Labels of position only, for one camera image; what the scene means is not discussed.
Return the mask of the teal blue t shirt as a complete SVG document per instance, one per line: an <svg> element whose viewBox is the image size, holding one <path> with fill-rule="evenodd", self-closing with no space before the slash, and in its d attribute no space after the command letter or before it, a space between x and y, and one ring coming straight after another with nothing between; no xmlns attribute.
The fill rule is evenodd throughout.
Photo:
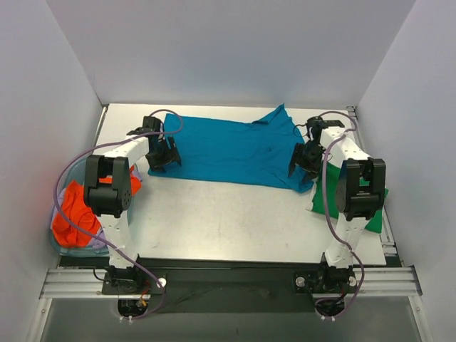
<svg viewBox="0 0 456 342"><path fill-rule="evenodd" d="M305 193L313 187L306 172L289 163L302 137L284 105L251 123L173 114L165 117L165 130L173 138L181 165L172 163L164 172L149 170L150 176L210 182L260 185Z"/></svg>

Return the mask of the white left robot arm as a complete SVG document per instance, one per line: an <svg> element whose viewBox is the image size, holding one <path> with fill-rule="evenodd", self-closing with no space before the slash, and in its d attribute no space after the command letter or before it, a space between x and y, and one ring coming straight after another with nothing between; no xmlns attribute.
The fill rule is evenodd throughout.
<svg viewBox="0 0 456 342"><path fill-rule="evenodd" d="M100 222L110 261L108 279L134 294L146 282L145 272L134 263L138 249L132 241L128 210L133 200L131 167L145 158L152 171L164 172L172 163L182 164L175 139L154 115L145 116L118 147L92 154L85 162L83 199Z"/></svg>

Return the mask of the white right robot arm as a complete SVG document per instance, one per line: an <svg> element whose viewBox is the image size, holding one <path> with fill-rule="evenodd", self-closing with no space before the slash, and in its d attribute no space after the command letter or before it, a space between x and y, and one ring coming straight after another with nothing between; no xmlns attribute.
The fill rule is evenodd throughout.
<svg viewBox="0 0 456 342"><path fill-rule="evenodd" d="M338 285L354 287L360 283L353 275L353 264L359 260L356 247L367 224L382 210L385 201L385 161L364 152L348 137L355 128L346 128L340 120L326 120L319 115L309 118L305 128L308 140L295 145L288 174L300 167L306 173L304 182L321 181L324 214L333 237L323 253L321 269L311 279L324 291ZM330 161L340 168L335 191L336 224L331 221L328 203Z"/></svg>

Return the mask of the green folded t shirt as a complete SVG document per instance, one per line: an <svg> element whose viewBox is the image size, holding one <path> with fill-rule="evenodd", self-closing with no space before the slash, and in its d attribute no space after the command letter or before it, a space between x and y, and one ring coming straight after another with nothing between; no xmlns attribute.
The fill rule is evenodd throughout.
<svg viewBox="0 0 456 342"><path fill-rule="evenodd" d="M327 190L327 200L328 200L328 210L331 218L335 220L338 219L339 211L336 206L336 187L338 184L338 178L340 174L340 169L331 163L327 165L326 171L326 190ZM324 205L323 205L323 188L322 188L322 177L319 177L316 182L316 191L312 199L312 208L311 211L325 215ZM382 232L382 214L383 211L378 210L374 217L366 225L365 230L380 234Z"/></svg>

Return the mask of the clear blue plastic bin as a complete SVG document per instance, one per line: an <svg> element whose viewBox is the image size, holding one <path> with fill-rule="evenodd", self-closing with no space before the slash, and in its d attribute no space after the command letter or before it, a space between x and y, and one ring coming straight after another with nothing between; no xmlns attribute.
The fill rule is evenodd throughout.
<svg viewBox="0 0 456 342"><path fill-rule="evenodd" d="M103 228L90 207L83 200L85 160L79 160L69 170L63 189L57 196L63 213L81 229L104 238ZM100 257L109 254L105 242L80 232L62 218L57 209L51 217L51 245L62 255L75 257Z"/></svg>

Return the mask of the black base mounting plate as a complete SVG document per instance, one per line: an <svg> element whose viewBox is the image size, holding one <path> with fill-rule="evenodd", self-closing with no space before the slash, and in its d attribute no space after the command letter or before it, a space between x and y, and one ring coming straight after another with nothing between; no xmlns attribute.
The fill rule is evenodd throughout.
<svg viewBox="0 0 456 342"><path fill-rule="evenodd" d="M316 311L324 316L347 309L359 285L315 286L320 264L144 259L140 287L112 284L108 269L96 279L104 296L117 296L121 316L152 314L277 314Z"/></svg>

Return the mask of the aluminium frame rail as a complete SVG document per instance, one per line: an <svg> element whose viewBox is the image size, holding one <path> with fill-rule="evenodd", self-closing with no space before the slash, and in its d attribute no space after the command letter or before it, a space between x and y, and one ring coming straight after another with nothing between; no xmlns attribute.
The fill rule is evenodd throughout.
<svg viewBox="0 0 456 342"><path fill-rule="evenodd" d="M142 117L159 105L110 104L100 119L97 143L113 143L139 126ZM247 123L273 108L172 106L177 114L191 118L233 119ZM177 293L221 296L231 293L269 298L281 289L300 294L300 272L318 268L330 243L331 233L322 216L310 212L312 192L298 193L257 185L176 180L147 175L142 157L137 166L142 189L133 197L133 225L128 214L120 218L99 217L107 226L109 265L131 268L135 259L152 273L148 297ZM374 233L361 235L361 256L374 266L365 266L358 297L419 296L418 276L412 267L384 267L384 248ZM82 271L49 271L43 298L139 299L140 290L107 294L101 285L89 284Z"/></svg>

